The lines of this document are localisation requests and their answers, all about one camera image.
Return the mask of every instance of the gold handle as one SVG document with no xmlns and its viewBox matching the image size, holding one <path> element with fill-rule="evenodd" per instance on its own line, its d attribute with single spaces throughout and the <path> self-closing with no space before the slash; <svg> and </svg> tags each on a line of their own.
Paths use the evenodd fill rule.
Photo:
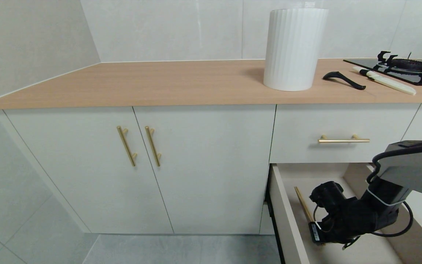
<svg viewBox="0 0 422 264">
<path fill-rule="evenodd" d="M 319 143 L 368 143 L 370 139 L 360 139 L 356 134 L 349 140 L 329 140 L 325 135 L 318 140 Z"/>
<path fill-rule="evenodd" d="M 149 144 L 151 144 L 152 154 L 154 155 L 154 159 L 156 160 L 157 167 L 160 167 L 159 159 L 161 157 L 160 153 L 157 153 L 156 147 L 154 147 L 154 141 L 152 140 L 152 134 L 154 133 L 153 128 L 149 128 L 148 126 L 146 128 L 146 134 L 148 134 Z"/>
<path fill-rule="evenodd" d="M 131 151 L 129 150 L 128 142 L 125 139 L 125 134 L 128 132 L 128 129 L 125 128 L 125 129 L 122 130 L 121 126 L 117 126 L 117 130 L 118 130 L 118 133 L 120 135 L 120 138 L 122 139 L 123 145 L 124 145 L 125 150 L 126 150 L 126 154 L 128 154 L 129 161 L 131 161 L 131 165 L 133 167 L 136 167 L 136 163 L 134 162 L 134 159 L 136 158 L 136 156 L 138 154 L 137 153 L 134 153 L 133 155 L 131 154 Z"/>
</svg>

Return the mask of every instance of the gas stove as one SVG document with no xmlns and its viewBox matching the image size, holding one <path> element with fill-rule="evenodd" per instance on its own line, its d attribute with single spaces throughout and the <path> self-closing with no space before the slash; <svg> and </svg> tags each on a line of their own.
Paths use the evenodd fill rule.
<svg viewBox="0 0 422 264">
<path fill-rule="evenodd" d="M 410 56 L 406 59 L 396 58 L 398 55 L 385 57 L 389 53 L 382 51 L 377 55 L 377 59 L 347 59 L 344 61 L 383 73 L 412 85 L 422 85 L 422 60 L 413 60 L 410 59 Z"/>
</svg>

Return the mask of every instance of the kitchen counter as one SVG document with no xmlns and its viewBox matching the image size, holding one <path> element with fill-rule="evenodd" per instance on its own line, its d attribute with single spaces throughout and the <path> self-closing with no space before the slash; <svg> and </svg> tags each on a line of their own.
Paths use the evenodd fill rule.
<svg viewBox="0 0 422 264">
<path fill-rule="evenodd" d="M 407 95 L 368 80 L 352 67 L 342 59 L 320 59 L 310 89 L 283 92 L 263 85 L 264 60 L 100 63 L 4 95 L 0 109 L 422 103 L 422 87 L 415 87 L 415 96 Z M 359 91 L 338 79 L 322 80 L 331 71 L 367 88 Z"/>
</svg>

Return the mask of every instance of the black cable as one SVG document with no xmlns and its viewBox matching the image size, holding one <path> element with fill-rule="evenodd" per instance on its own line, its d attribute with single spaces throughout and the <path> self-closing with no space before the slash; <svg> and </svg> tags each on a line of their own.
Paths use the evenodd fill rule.
<svg viewBox="0 0 422 264">
<path fill-rule="evenodd" d="M 408 222 L 407 227 L 405 227 L 405 229 L 403 229 L 402 231 L 395 233 L 395 234 L 380 234 L 380 233 L 376 233 L 376 232 L 372 232 L 371 234 L 376 235 L 376 236 L 382 236 L 382 237 L 396 237 L 396 236 L 401 236 L 402 234 L 408 232 L 408 230 L 410 230 L 410 228 L 413 225 L 413 211 L 411 210 L 410 206 L 408 205 L 407 202 L 403 202 L 405 204 L 405 207 L 408 209 L 408 212 L 410 214 L 410 221 Z"/>
<path fill-rule="evenodd" d="M 386 157 L 395 157 L 400 155 L 406 155 L 406 154 L 416 154 L 416 153 L 422 153 L 422 146 L 420 147 L 409 147 L 409 148 L 403 148 L 403 149 L 397 149 L 392 150 L 388 152 L 382 152 L 380 154 L 375 155 L 372 158 L 372 163 L 375 165 L 374 171 L 367 177 L 367 183 L 370 184 L 373 177 L 375 177 L 379 171 L 380 171 L 380 163 L 378 162 L 380 159 L 386 158 Z"/>
<path fill-rule="evenodd" d="M 318 208 L 318 205 L 315 206 L 314 214 L 312 215 L 314 222 L 317 222 L 317 220 L 315 219 L 315 212 L 317 212 L 317 208 Z M 325 231 L 325 230 L 322 229 L 322 227 L 320 227 L 320 231 L 327 233 L 327 232 L 330 232 L 333 229 L 333 227 L 335 226 L 335 221 L 333 221 L 333 219 L 330 219 L 330 220 L 332 221 L 332 226 L 330 227 L 330 229 Z"/>
<path fill-rule="evenodd" d="M 358 239 L 359 239 L 359 237 L 360 236 L 358 236 L 358 237 L 356 237 L 354 240 L 353 240 L 353 242 L 351 242 L 350 244 L 345 244 L 344 246 L 343 246 L 343 250 L 345 250 L 345 249 L 347 249 L 348 247 L 350 247 L 350 246 L 352 246 Z"/>
</svg>

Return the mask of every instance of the wall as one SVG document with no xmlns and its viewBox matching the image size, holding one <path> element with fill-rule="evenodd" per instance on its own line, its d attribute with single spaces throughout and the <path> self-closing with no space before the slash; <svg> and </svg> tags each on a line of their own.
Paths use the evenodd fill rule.
<svg viewBox="0 0 422 264">
<path fill-rule="evenodd" d="M 81 0 L 102 62 L 263 59 L 271 10 L 330 10 L 320 57 L 422 57 L 422 0 Z"/>
<path fill-rule="evenodd" d="M 79 0 L 0 0 L 0 96 L 98 62 Z M 81 263 L 97 236 L 80 231 L 0 124 L 0 263 Z"/>
</svg>

